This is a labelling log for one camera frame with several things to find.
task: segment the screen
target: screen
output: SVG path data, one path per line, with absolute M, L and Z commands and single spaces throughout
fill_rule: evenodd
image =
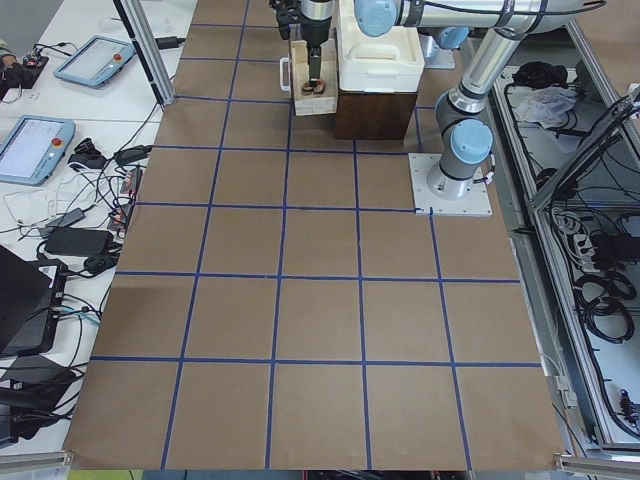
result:
M 64 124 L 26 120 L 0 154 L 0 175 L 31 178 Z
M 113 56 L 125 48 L 126 45 L 120 43 L 96 39 L 61 71 L 74 77 L 93 80 L 104 70 L 105 65 L 113 60 Z

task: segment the cloth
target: cloth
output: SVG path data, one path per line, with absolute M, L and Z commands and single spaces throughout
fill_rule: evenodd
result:
M 533 90 L 531 96 L 518 105 L 514 113 L 523 122 L 540 123 L 543 128 L 561 127 L 565 115 L 576 104 L 577 94 L 561 87 Z

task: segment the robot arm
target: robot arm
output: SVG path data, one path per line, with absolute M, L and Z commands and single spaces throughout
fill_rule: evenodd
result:
M 355 12 L 360 29 L 371 37 L 385 34 L 395 25 L 490 28 L 460 84 L 448 94 L 456 110 L 475 115 L 483 110 L 494 81 L 526 35 L 558 28 L 577 13 L 605 3 L 600 0 L 588 3 L 584 0 L 355 0 Z
M 321 45 L 329 39 L 334 0 L 270 0 L 276 12 L 280 36 L 290 37 L 289 25 L 300 24 L 302 39 L 307 42 L 309 81 L 302 86 L 303 94 L 324 92 L 324 81 L 320 78 L 322 64 Z
M 445 151 L 427 175 L 437 196 L 458 200 L 471 188 L 477 167 L 493 143 L 491 131 L 474 119 L 518 44 L 529 33 L 558 28 L 587 10 L 595 0 L 354 0 L 358 26 L 377 37 L 393 26 L 486 27 L 490 30 L 457 87 L 436 104 L 436 119 Z

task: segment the grid square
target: grid square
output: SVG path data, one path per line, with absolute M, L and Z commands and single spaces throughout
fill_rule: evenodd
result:
M 352 154 L 292 153 L 287 204 L 354 208 L 354 175 Z
M 411 115 L 407 133 L 402 140 L 356 140 L 358 152 L 409 153 L 420 152 L 420 139 L 416 126 L 416 116 Z
M 494 209 L 489 218 L 436 217 L 435 230 L 444 278 L 518 279 L 499 211 Z
M 271 358 L 275 298 L 275 280 L 201 278 L 188 356 Z
M 413 209 L 408 157 L 358 155 L 361 208 Z
M 185 60 L 178 65 L 177 95 L 228 98 L 234 62 L 227 60 Z
M 202 271 L 274 275 L 278 272 L 281 210 L 216 208 Z
M 193 281 L 192 277 L 116 276 L 93 355 L 179 357 Z
M 462 55 L 459 51 L 453 51 L 453 58 L 456 62 L 454 70 L 437 70 L 426 68 L 420 78 L 418 87 L 419 107 L 435 107 L 438 98 L 449 89 L 455 87 L 460 82 L 464 69 L 462 68 Z
M 284 252 L 286 275 L 358 274 L 353 212 L 290 210 Z
M 279 70 L 279 63 L 238 62 L 233 98 L 288 102 L 289 94 L 276 88 L 280 84 Z
M 275 26 L 277 24 L 275 13 L 269 8 L 269 3 L 262 0 L 249 0 L 246 24 L 263 27 Z
M 280 38 L 274 14 L 273 28 L 246 27 L 242 37 L 242 60 L 280 61 L 289 55 L 288 43 Z
M 162 116 L 156 145 L 218 147 L 226 101 L 178 98 Z
M 366 468 L 363 405 L 361 367 L 278 365 L 271 468 Z
M 263 468 L 268 401 L 268 365 L 186 364 L 167 468 Z
M 240 27 L 191 25 L 182 58 L 227 58 L 234 60 L 240 44 Z
M 225 150 L 214 203 L 282 206 L 285 152 Z
M 447 283 L 445 292 L 457 361 L 540 361 L 519 284 Z
M 119 271 L 195 272 L 207 209 L 138 205 Z
M 281 359 L 360 360 L 358 282 L 284 280 L 277 352 Z
M 435 110 L 418 108 L 417 116 L 422 143 L 421 151 L 424 153 L 442 153 L 444 144 L 442 143 L 440 127 L 438 127 L 438 122 L 436 121 Z
M 367 359 L 448 362 L 437 283 L 365 282 Z
M 138 201 L 209 203 L 217 150 L 156 148 L 145 171 Z M 178 188 L 188 185 L 189 188 Z
M 242 0 L 198 0 L 191 23 L 242 25 L 245 3 Z
M 376 469 L 467 470 L 449 367 L 367 367 Z
M 177 363 L 92 361 L 64 442 L 74 467 L 158 470 L 177 372 Z
M 291 121 L 291 148 L 352 152 L 353 140 L 337 140 L 334 129 L 335 115 L 294 116 Z
M 553 470 L 564 446 L 542 369 L 459 368 L 458 383 L 474 469 Z
M 285 149 L 289 105 L 238 103 L 229 107 L 225 147 Z
M 362 212 L 360 230 L 364 276 L 437 277 L 426 218 L 413 213 Z

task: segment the connector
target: connector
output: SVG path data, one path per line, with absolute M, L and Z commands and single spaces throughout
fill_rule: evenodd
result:
M 159 50 L 167 50 L 169 48 L 178 48 L 180 45 L 184 43 L 186 38 L 176 37 L 160 37 L 156 38 L 156 45 L 158 45 Z
M 152 145 L 136 145 L 114 153 L 113 159 L 119 166 L 123 167 L 138 160 L 144 160 L 149 156 L 149 152 L 152 149 Z
M 578 406 L 578 396 L 576 392 L 571 389 L 569 379 L 565 375 L 556 375 L 553 377 L 553 384 L 556 390 L 560 392 L 562 397 L 562 403 L 566 408 L 572 408 Z

